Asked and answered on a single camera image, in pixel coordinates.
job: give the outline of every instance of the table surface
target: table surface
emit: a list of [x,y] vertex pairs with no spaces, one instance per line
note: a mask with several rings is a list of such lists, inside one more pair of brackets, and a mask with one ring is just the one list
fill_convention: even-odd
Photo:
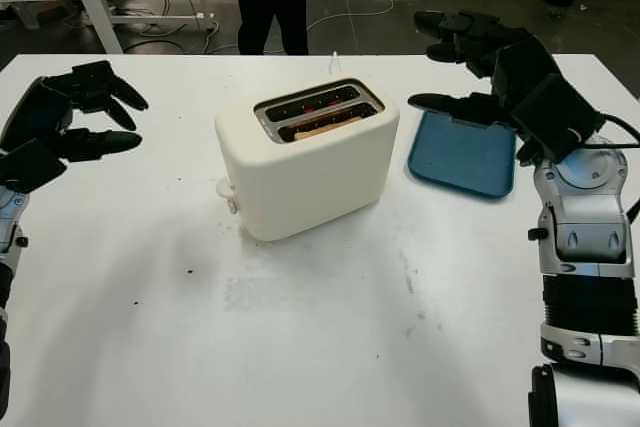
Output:
[[[34,77],[97,58],[18,57],[0,74],[0,120]],[[31,197],[8,305],[4,425],[528,425],[530,372],[543,362],[532,170],[486,201],[405,167],[421,115],[407,97],[487,81],[420,56],[342,58],[343,74],[401,110],[386,190],[264,243],[215,193],[215,115],[265,88],[290,91],[329,59],[110,58],[150,102],[135,115],[144,142],[71,165]],[[636,100],[595,57],[557,59],[597,109],[640,124]],[[99,115],[76,124],[112,127]],[[639,159],[630,152],[625,205],[640,192]]]

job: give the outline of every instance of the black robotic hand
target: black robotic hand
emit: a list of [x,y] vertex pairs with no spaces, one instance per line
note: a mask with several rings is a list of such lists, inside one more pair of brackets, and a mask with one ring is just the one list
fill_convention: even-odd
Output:
[[136,129],[118,102],[137,110],[147,102],[117,77],[108,61],[73,67],[70,74],[36,79],[13,110],[0,136],[0,185],[28,194],[65,171],[59,159],[98,160],[104,154],[136,147],[142,138],[132,132],[94,133],[68,129],[73,109],[103,111],[126,130]]
[[491,76],[492,94],[462,99],[418,94],[415,107],[450,115],[455,122],[486,128],[502,124],[524,141],[518,160],[561,162],[605,122],[602,114],[562,76],[544,45],[522,28],[509,28],[497,17],[474,12],[417,12],[419,31],[440,40],[427,56],[440,62],[464,62],[478,77]]
[[60,159],[97,160],[140,144],[142,137],[132,132],[68,129],[73,109],[78,109],[104,111],[121,127],[135,130],[133,119],[116,99],[137,110],[148,108],[107,61],[73,67],[70,74],[40,77],[29,86],[0,135],[0,419],[8,407],[11,378],[5,308],[20,251],[27,246],[18,225],[26,194],[66,170]]

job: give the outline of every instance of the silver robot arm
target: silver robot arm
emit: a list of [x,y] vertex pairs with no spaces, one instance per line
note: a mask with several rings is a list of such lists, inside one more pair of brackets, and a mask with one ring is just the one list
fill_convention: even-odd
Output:
[[640,425],[640,336],[630,222],[620,194],[620,150],[576,150],[534,173],[542,200],[537,240],[544,276],[542,352],[534,369],[535,426]]
[[[475,12],[417,12],[419,31],[439,43],[427,56],[464,63],[491,77],[491,94],[464,98],[416,94],[409,103],[452,121],[498,124],[523,141],[517,159],[534,165],[542,199],[538,241],[544,280],[541,349],[552,362],[533,369],[532,427],[640,427],[640,337],[630,223],[620,192],[627,177],[621,149],[640,148],[640,132],[595,110],[563,77],[531,33]],[[597,135],[605,122],[635,142]]]

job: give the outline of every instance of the shoe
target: shoe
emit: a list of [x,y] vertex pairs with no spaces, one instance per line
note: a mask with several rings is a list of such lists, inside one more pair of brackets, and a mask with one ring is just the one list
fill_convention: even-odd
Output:
[[[117,10],[118,8],[115,5],[109,6],[109,12],[111,13],[111,15],[114,15]],[[89,17],[89,14],[87,14],[86,10],[82,11],[80,17],[82,18],[82,23],[85,25],[85,27],[93,25],[93,22],[91,22],[91,18]]]

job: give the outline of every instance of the blue tray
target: blue tray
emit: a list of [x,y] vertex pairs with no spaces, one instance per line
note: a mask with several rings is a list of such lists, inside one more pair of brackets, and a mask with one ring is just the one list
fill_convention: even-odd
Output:
[[515,135],[503,127],[484,130],[425,112],[408,164],[419,179],[496,199],[513,188],[514,156]]

